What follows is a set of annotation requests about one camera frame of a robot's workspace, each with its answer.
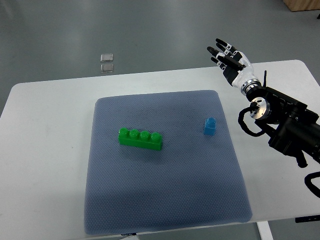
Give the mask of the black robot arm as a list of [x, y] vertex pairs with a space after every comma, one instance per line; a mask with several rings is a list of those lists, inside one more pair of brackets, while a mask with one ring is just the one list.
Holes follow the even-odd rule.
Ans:
[[238, 123], [252, 137], [267, 134], [268, 145], [285, 156], [294, 157], [300, 168], [308, 164], [304, 154], [320, 161], [319, 115], [280, 91], [257, 79], [245, 81], [240, 88], [250, 101], [240, 111]]

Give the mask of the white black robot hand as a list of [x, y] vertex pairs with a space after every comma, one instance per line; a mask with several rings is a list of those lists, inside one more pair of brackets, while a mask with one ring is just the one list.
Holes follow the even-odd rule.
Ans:
[[215, 41], [218, 49], [209, 46], [207, 50], [211, 54], [211, 60], [222, 70], [231, 86], [245, 94], [250, 85], [260, 83], [254, 75], [252, 64], [243, 52], [219, 38]]

